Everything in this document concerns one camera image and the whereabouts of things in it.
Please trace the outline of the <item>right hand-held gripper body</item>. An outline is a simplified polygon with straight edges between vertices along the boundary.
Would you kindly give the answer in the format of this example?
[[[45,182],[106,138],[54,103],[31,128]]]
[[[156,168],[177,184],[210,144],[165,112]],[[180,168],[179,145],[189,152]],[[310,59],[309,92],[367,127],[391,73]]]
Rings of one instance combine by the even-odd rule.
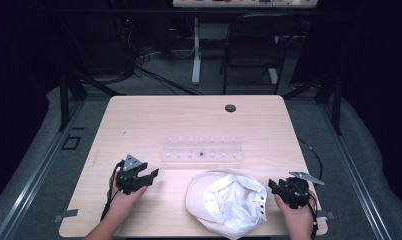
[[[291,208],[303,207],[309,200],[309,184],[324,185],[324,182],[305,172],[290,171],[290,176],[285,180],[288,188],[284,189],[282,199]]]

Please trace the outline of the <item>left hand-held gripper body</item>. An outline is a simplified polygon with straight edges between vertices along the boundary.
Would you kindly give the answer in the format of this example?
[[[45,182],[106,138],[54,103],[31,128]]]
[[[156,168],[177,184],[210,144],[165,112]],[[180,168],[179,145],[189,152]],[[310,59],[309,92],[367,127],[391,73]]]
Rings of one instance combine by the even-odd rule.
[[[136,157],[128,154],[116,176],[118,189],[127,195],[139,190],[135,188],[135,184],[139,180],[139,173],[145,170],[147,166],[147,163],[141,162]]]

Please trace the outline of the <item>white baseball cap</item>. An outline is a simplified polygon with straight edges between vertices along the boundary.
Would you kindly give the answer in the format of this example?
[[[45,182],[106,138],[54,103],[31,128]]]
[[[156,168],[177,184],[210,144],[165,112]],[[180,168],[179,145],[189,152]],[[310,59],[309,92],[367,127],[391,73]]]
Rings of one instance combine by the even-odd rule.
[[[267,191],[253,176],[236,169],[197,175],[185,198],[187,211],[205,228],[239,240],[267,220]]]

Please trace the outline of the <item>person's right hand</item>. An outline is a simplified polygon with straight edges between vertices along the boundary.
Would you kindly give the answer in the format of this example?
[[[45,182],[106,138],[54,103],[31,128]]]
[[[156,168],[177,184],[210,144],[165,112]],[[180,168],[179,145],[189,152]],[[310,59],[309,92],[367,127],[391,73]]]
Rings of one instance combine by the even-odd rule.
[[[299,209],[291,209],[280,196],[275,195],[274,200],[284,216],[289,236],[291,233],[304,233],[311,234],[312,237],[314,220],[308,205]]]

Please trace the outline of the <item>person's left hand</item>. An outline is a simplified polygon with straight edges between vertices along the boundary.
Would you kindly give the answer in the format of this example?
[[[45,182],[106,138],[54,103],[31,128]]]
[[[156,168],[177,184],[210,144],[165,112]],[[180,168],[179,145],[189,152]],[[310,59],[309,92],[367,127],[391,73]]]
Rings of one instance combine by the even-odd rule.
[[[134,204],[146,192],[147,187],[143,186],[136,192],[129,195],[119,191],[116,184],[113,184],[113,197],[110,201],[110,207],[106,214],[108,219],[124,220],[131,212]]]

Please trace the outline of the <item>clear acrylic rack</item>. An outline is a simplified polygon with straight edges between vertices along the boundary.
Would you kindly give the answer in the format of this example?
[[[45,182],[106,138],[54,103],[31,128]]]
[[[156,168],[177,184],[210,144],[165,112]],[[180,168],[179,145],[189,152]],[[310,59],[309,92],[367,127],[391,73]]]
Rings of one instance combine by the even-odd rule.
[[[238,163],[243,141],[234,136],[165,137],[161,158],[166,163]]]

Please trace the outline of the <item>black metal chair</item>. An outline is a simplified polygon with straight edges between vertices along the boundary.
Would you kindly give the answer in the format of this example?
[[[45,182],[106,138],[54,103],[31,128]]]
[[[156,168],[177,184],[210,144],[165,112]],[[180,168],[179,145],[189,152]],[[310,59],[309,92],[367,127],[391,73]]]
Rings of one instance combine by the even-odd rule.
[[[219,73],[223,75],[222,94],[227,92],[228,69],[269,69],[276,72],[274,94],[280,86],[290,40],[298,29],[291,15],[247,14],[228,27]]]

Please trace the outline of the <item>light background desk top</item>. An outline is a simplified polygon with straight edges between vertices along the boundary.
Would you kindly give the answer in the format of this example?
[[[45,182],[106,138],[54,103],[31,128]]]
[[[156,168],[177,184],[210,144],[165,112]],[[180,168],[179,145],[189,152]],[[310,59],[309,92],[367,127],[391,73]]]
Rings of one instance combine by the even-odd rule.
[[[319,0],[173,0],[181,8],[315,8]]]

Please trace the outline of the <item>grey metal table bracket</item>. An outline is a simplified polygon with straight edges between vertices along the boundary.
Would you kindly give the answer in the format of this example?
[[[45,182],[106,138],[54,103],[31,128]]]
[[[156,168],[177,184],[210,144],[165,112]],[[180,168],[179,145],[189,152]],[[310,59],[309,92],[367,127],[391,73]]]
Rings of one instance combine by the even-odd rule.
[[[53,217],[53,223],[61,223],[64,218],[75,217],[78,214],[77,209],[66,210],[61,214],[55,215]]]
[[[325,220],[334,220],[337,218],[337,216],[335,215],[334,212],[332,212],[332,211],[327,212],[327,211],[323,211],[323,210],[321,210],[317,213],[317,217],[321,218],[321,219],[325,219]]]

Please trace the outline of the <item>aluminium floor rail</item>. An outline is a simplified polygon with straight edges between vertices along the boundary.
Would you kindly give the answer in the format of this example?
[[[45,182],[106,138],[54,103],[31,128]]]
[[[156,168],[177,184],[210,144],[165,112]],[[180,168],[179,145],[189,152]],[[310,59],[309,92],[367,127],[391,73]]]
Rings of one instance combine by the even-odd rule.
[[[322,117],[324,118],[325,124],[332,136],[332,139],[336,142],[337,148],[341,153],[344,170],[369,222],[369,225],[375,235],[376,240],[393,240],[382,219],[381,214],[376,207],[375,201],[373,200],[363,181],[363,178],[354,162],[354,159],[344,141],[344,137],[337,133],[332,124],[330,110],[324,104],[319,104],[318,108]]]
[[[61,131],[60,106],[54,103],[49,106],[30,147],[0,194],[0,240],[11,240],[14,236],[84,106],[84,101],[72,104],[69,120]]]

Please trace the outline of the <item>black metal frame stand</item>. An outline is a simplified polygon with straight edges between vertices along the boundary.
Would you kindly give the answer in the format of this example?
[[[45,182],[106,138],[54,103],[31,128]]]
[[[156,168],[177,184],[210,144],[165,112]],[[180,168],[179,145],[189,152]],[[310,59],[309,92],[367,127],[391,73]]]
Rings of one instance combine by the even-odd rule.
[[[79,72],[66,72],[60,79],[60,110],[61,122],[59,130],[63,131],[70,121],[69,94],[72,94],[78,101],[84,101],[88,93],[83,84],[89,84],[109,96],[123,96],[94,78]]]
[[[341,102],[342,102],[342,81],[340,77],[335,73],[327,73],[319,78],[302,84],[295,90],[290,91],[283,95],[285,100],[292,99],[299,94],[307,91],[311,87],[318,85],[319,89],[314,97],[317,104],[325,104],[332,99],[332,111],[331,111],[331,124],[338,135],[341,135],[340,127],[340,114],[341,114]]]

